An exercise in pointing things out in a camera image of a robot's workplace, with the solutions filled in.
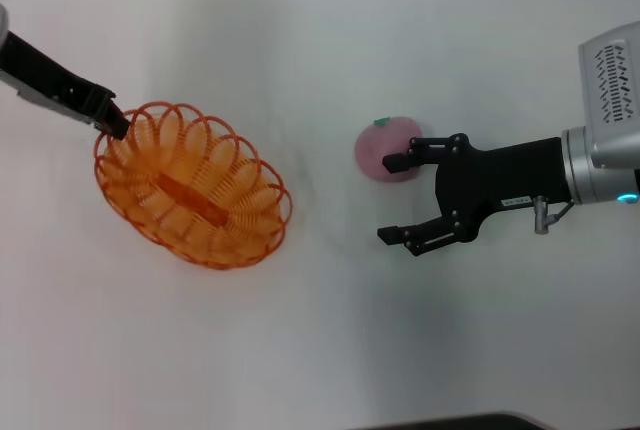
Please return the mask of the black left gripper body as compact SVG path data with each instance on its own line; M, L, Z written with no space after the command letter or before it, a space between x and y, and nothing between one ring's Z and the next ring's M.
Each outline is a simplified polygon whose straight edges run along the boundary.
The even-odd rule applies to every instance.
M75 114L69 88L80 78L12 32L1 45L1 81L30 103Z

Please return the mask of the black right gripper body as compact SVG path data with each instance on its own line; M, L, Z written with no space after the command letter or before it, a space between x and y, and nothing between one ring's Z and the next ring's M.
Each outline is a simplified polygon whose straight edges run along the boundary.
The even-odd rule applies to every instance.
M434 153L441 210L434 221L434 245L471 242L489 216L532 207L537 197L550 204L572 201L558 137L483 151L467 136L455 135Z

